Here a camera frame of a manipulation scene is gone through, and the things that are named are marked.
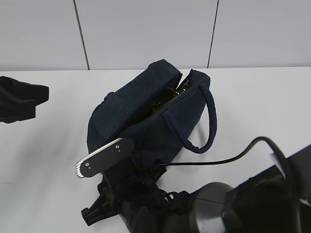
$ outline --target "fabric bag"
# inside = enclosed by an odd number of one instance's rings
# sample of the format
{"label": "fabric bag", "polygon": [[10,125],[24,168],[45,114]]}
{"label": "fabric bag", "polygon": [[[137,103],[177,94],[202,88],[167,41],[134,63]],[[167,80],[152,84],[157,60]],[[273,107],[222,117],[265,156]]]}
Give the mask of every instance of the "fabric bag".
{"label": "fabric bag", "polygon": [[[88,124],[89,152],[118,137],[135,143],[132,158],[138,165],[169,163],[182,147],[204,153],[217,131],[216,109],[209,90],[210,77],[191,70],[182,74],[165,60],[154,62],[127,85],[109,93],[96,107]],[[202,148],[188,137],[204,107],[209,114],[209,138]]]}

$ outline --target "silver metal plate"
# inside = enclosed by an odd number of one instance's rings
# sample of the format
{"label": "silver metal plate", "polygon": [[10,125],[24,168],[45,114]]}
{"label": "silver metal plate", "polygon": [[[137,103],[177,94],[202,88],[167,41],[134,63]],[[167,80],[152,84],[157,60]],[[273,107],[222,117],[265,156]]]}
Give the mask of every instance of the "silver metal plate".
{"label": "silver metal plate", "polygon": [[122,138],[117,138],[116,140],[109,142],[108,144],[104,145],[103,147],[100,147],[99,149],[93,151],[91,154],[89,154],[88,156],[84,157],[83,159],[79,160],[76,164],[76,174],[79,178],[83,178],[84,176],[81,174],[80,168],[81,168],[81,164],[89,159],[90,157],[94,156],[95,154],[97,154],[98,152],[101,152],[102,150],[110,147],[111,145],[115,144],[116,142],[119,142]]}

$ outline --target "bag handle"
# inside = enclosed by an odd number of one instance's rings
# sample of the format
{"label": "bag handle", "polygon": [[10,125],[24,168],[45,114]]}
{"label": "bag handle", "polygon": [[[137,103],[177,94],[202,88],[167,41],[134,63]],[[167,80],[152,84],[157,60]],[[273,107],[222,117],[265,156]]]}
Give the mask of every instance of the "bag handle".
{"label": "bag handle", "polygon": [[216,117],[216,108],[215,108],[214,98],[206,83],[202,83],[200,85],[200,89],[204,95],[204,98],[207,104],[208,115],[209,115],[209,136],[208,136],[208,140],[206,144],[202,148],[198,148],[194,146],[187,139],[185,134],[182,132],[182,129],[180,128],[175,117],[170,113],[169,110],[164,111],[164,113],[162,114],[169,128],[175,134],[175,136],[177,136],[177,138],[180,140],[184,148],[191,150],[192,152],[197,153],[197,154],[202,154],[211,147],[211,145],[214,142],[214,138],[217,132],[217,117]]}

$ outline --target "table surface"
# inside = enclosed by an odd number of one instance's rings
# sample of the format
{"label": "table surface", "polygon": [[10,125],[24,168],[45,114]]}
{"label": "table surface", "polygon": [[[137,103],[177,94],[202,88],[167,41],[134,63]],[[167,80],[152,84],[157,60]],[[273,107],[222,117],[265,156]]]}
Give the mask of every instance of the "table surface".
{"label": "table surface", "polygon": [[[211,77],[218,132],[205,154],[182,150],[175,161],[216,161],[240,153],[257,136],[272,138],[290,156],[311,143],[311,67],[200,69]],[[189,70],[181,70],[184,77]],[[97,198],[101,176],[79,179],[76,162],[87,155],[86,132],[94,108],[141,70],[0,72],[50,88],[36,118],[0,123],[2,233],[128,232],[119,216],[90,227],[80,211]],[[190,136],[208,136],[207,111]],[[273,165],[259,143],[226,165],[170,167],[158,182],[166,191],[192,192],[210,182],[237,186]]]}

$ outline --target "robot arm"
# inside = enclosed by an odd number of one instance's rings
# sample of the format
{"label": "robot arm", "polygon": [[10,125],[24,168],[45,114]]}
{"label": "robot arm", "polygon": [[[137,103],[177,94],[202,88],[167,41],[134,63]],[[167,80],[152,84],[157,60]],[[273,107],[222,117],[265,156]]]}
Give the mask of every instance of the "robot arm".
{"label": "robot arm", "polygon": [[[77,163],[77,175],[102,173],[99,198],[82,211],[88,225],[119,214],[132,233],[293,232],[287,182],[276,166],[232,188],[210,183],[189,194],[166,193],[150,172],[131,159],[134,144],[119,138]],[[310,232],[311,145],[287,159],[295,170],[302,202],[301,232]]]}
{"label": "robot arm", "polygon": [[49,100],[49,88],[0,76],[0,122],[35,118],[35,107]]}

